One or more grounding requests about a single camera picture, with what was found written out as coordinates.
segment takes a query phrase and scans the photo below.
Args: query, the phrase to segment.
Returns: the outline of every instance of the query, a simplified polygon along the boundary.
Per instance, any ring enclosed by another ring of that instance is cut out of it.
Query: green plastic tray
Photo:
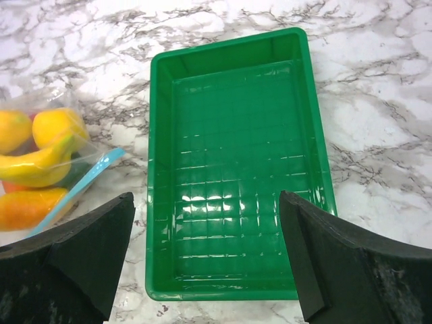
[[[149,296],[297,299],[279,193],[336,213],[304,31],[162,53],[150,108]]]

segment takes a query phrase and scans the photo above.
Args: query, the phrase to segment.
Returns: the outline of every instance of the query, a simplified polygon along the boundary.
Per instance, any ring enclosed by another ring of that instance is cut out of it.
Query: yellow fruit
[[[43,149],[64,135],[76,138],[73,151],[82,149],[90,139],[84,120],[71,108],[41,111],[33,120],[33,138],[38,148]]]
[[[34,188],[52,186],[68,174],[74,145],[74,136],[67,135],[37,152],[19,157],[0,155],[0,179]]]
[[[0,231],[27,230],[38,225],[68,193],[64,188],[16,191],[0,197]],[[72,207],[67,204],[55,217],[59,220]]]
[[[19,148],[32,136],[32,120],[21,111],[0,110],[0,154]]]

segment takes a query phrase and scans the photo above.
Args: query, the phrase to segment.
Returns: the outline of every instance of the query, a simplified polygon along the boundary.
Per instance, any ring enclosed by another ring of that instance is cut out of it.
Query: white marble countertop
[[[76,91],[92,137],[130,159],[83,213],[132,191],[137,207],[110,323],[303,323],[297,302],[155,302],[144,290],[149,66],[162,51],[299,26],[310,40],[340,217],[432,248],[429,0],[0,2],[0,97]]]

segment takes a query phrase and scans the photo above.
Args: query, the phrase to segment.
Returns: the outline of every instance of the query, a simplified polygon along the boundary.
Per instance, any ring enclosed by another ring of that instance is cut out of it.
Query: blue strip
[[[31,238],[41,233],[50,222],[55,218],[56,214],[66,206],[71,199],[79,194],[87,187],[103,170],[107,169],[113,162],[123,155],[125,151],[122,148],[115,148],[104,154],[99,161],[86,173],[84,177],[64,196],[63,199],[54,207],[54,209],[30,232],[27,238]]]

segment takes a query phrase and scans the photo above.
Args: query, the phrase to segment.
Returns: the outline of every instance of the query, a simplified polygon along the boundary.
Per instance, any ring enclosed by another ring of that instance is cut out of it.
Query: clear plastic bag
[[[0,246],[67,214],[124,151],[90,141],[73,94],[46,88],[0,104]]]

